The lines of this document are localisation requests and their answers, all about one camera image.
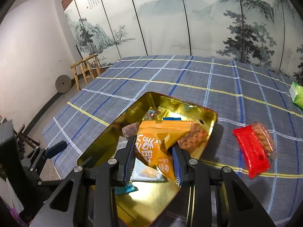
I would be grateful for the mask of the clear twisted pastry packet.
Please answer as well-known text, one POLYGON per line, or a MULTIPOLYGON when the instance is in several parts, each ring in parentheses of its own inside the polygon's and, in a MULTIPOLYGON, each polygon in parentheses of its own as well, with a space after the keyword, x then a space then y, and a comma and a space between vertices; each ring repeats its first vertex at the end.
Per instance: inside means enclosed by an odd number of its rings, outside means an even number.
POLYGON ((268 156, 272 156, 275 149, 275 142, 273 140, 272 135, 268 131, 268 129, 264 126, 264 124, 260 122, 252 123, 252 129, 258 137, 258 140, 263 146, 266 154, 268 156))

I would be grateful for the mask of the orange snack packet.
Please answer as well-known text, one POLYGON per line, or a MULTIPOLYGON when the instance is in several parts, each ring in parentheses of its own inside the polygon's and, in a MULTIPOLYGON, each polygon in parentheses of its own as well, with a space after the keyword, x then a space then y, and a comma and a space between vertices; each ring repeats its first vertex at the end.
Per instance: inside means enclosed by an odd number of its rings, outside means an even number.
POLYGON ((160 170, 180 187, 189 187, 194 181, 188 167, 190 153, 178 144, 191 124, 181 120, 142 121, 135 143, 136 155, 145 165, 160 170))

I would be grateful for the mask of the blue small snack packet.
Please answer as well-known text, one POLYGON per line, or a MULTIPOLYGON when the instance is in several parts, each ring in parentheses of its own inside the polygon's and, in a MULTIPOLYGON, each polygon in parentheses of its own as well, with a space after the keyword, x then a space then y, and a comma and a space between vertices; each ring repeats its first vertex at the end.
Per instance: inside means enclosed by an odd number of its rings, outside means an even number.
POLYGON ((115 187, 115 195, 124 195, 138 191, 138 188, 134 186, 131 182, 128 182, 126 186, 115 187))

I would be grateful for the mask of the red snack packet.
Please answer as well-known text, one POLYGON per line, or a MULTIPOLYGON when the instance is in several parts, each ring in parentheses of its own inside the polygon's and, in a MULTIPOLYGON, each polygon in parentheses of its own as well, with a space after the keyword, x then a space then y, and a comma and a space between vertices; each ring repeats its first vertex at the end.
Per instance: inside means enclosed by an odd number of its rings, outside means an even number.
POLYGON ((243 158, 248 168, 249 178, 253 179, 259 174, 267 171, 270 168, 270 162, 252 125, 234 129, 233 134, 243 153, 243 158))

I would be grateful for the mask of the round stone disc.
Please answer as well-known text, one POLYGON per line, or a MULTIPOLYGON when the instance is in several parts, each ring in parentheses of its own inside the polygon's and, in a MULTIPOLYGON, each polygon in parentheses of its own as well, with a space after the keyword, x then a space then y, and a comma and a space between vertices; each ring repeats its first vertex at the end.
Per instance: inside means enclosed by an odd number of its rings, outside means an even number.
POLYGON ((67 93, 72 86, 71 78, 68 75, 60 75, 55 81, 56 90, 61 93, 67 93))

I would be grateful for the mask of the red gold toffee tin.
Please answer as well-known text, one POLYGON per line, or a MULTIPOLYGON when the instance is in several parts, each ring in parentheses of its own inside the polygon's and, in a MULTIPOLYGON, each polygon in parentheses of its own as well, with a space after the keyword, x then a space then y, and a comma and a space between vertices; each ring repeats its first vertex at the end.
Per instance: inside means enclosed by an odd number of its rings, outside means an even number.
POLYGON ((109 158, 122 129, 138 123, 135 156, 147 168, 158 170, 164 183, 142 182, 130 196, 118 196, 118 216, 127 226, 149 226, 178 194, 190 188, 191 226, 211 225, 211 193, 208 168, 199 160, 217 122, 217 113, 206 107, 168 95, 146 92, 113 121, 79 157, 88 168, 109 158))

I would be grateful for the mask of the blue plaid tablecloth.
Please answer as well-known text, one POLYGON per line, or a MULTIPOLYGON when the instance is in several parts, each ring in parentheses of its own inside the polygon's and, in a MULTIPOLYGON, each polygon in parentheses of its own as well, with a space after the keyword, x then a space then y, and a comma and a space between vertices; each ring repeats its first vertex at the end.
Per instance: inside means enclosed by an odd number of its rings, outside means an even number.
POLYGON ((131 56, 72 96, 43 130, 47 146, 67 149, 54 166, 65 177, 77 159, 124 110, 148 91, 214 110, 218 122, 202 155, 228 165, 247 184, 277 226, 285 226, 302 202, 302 110, 292 103, 291 80, 256 66, 194 56, 131 56), (249 179, 232 131, 263 123, 275 141, 270 169, 249 179))

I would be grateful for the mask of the dark brown snack packet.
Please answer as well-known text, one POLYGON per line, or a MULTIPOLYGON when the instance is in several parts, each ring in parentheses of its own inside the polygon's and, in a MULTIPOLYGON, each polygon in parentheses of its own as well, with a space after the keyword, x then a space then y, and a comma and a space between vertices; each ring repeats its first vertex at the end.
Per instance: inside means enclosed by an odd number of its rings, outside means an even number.
POLYGON ((122 134, 125 138, 136 137, 138 133, 140 124, 138 122, 128 124, 127 126, 122 128, 122 134))

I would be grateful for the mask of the clear fried snack packet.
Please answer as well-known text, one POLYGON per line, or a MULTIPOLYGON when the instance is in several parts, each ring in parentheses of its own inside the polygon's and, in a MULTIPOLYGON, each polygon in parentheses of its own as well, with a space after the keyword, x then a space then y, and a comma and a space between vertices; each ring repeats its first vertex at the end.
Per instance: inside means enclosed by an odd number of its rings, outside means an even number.
POLYGON ((192 122, 190 131, 178 140, 178 144, 181 149, 193 153, 206 143, 207 138, 208 132, 205 128, 197 122, 192 122))

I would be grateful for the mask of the light wooden stool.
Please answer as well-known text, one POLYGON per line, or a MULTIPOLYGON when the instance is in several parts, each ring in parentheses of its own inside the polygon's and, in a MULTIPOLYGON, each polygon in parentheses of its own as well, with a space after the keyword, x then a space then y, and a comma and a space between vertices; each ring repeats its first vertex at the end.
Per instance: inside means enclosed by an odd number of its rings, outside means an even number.
POLYGON ((98 54, 95 53, 70 66, 71 70, 73 71, 73 75, 74 75, 74 79, 75 79, 76 87, 77 87, 78 91, 81 91, 81 87, 80 87, 79 77, 78 77, 78 73, 77 73, 77 67, 78 66, 80 67, 81 75, 83 76, 84 82, 86 84, 88 84, 88 80, 87 80, 88 78, 95 79, 95 75, 92 71, 89 60, 91 60, 91 59, 93 60, 97 74, 98 75, 101 74, 101 67, 98 62, 97 56, 98 56, 98 54))

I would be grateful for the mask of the green tissue pack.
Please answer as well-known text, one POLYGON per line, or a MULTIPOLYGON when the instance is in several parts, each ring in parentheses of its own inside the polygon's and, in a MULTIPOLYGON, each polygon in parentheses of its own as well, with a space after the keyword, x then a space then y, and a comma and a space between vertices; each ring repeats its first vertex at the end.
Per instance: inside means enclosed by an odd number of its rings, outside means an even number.
POLYGON ((303 87, 295 82, 292 82, 289 93, 292 102, 297 107, 303 109, 303 87))

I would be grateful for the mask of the landscape painted folding screen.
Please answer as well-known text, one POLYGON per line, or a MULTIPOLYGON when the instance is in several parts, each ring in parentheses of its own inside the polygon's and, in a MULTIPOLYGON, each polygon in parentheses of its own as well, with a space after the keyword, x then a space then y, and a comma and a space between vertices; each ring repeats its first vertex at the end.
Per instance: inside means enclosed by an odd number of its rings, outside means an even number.
POLYGON ((81 56, 233 59, 302 80, 302 18, 289 0, 62 0, 81 56))

